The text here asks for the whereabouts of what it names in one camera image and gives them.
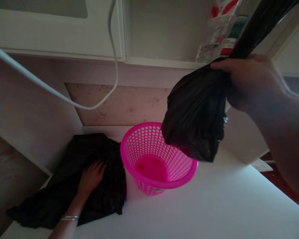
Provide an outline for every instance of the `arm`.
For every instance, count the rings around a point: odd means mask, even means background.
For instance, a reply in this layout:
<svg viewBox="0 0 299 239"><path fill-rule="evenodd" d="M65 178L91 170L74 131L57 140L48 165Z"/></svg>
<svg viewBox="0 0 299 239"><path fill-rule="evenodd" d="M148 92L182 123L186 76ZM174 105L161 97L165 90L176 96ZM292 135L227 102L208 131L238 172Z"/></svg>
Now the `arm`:
<svg viewBox="0 0 299 239"><path fill-rule="evenodd" d="M77 190L77 195L73 199L65 215L80 216L91 192L93 192L100 184L105 168L106 166L103 165L103 163L99 163L97 161L83 172ZM60 220L49 236L49 239L71 239L74 237L76 226L77 220Z"/></svg>
<svg viewBox="0 0 299 239"><path fill-rule="evenodd" d="M226 59L213 69L231 74L228 101L259 127L286 182L299 195L299 95L290 91L270 59Z"/></svg>

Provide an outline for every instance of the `cabinet door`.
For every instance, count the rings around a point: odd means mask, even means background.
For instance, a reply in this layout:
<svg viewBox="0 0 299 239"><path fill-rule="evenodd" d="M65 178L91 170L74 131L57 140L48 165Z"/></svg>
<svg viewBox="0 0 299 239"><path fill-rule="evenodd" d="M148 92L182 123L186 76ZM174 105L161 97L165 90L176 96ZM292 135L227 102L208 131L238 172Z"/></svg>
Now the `cabinet door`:
<svg viewBox="0 0 299 239"><path fill-rule="evenodd" d="M107 30L111 0L0 0L0 47L7 52L111 60ZM112 34L125 60L122 0L112 16Z"/></svg>
<svg viewBox="0 0 299 239"><path fill-rule="evenodd" d="M275 56L283 75L299 76L299 24Z"/></svg>

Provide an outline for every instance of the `floral wallpaper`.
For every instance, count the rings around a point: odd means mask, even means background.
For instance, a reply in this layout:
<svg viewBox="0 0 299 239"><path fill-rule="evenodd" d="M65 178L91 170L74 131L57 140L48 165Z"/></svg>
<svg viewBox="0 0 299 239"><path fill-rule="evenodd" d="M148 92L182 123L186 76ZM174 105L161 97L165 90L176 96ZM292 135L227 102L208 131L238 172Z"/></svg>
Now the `floral wallpaper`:
<svg viewBox="0 0 299 239"><path fill-rule="evenodd" d="M73 101L94 106L113 88L108 85L65 84ZM83 125L136 125L162 122L171 89L118 86L113 94L92 111L76 108Z"/></svg>

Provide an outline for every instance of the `basket bottom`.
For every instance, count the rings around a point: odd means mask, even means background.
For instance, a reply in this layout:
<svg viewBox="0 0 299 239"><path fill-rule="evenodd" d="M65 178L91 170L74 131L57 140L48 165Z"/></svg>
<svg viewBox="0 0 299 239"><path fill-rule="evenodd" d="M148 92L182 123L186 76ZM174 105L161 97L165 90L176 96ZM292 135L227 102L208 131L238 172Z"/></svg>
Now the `basket bottom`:
<svg viewBox="0 0 299 239"><path fill-rule="evenodd" d="M149 179L159 182L168 181L168 173L165 165L156 158L145 157L139 160L135 169Z"/></svg>

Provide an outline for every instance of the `basket rim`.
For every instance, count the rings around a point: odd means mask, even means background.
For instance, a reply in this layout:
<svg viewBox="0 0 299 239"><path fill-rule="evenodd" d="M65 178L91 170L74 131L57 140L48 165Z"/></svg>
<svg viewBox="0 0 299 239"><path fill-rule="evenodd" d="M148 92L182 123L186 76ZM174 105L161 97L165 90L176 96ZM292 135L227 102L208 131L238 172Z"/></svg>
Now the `basket rim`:
<svg viewBox="0 0 299 239"><path fill-rule="evenodd" d="M176 181L172 181L172 182L159 182L159 181L155 181L153 179L149 179L145 176L143 176L142 174L140 174L139 172L137 172L129 163L126 155L125 155L125 147L124 145L127 142L127 138L128 136L134 132L135 127L139 127L139 126L146 126L148 124L152 124L155 123L157 126L160 127L162 126L162 123L159 122L145 122L145 123L141 123L141 124L137 124L135 126L133 126L132 128L130 128L124 135L122 142L121 142L121 147L120 147L120 151L121 151L121 158L123 161L123 164L126 168L126 170L133 176L133 178L135 178L136 180L141 181L142 183L147 184L150 187L154 187L154 188L160 188L160 189L172 189L172 188L178 188L186 183L188 183L195 175L196 171L197 171L197 167L198 167L198 161L195 159L191 159L192 160L192 166L190 168L190 170L188 171L188 173L181 179L176 180Z"/></svg>

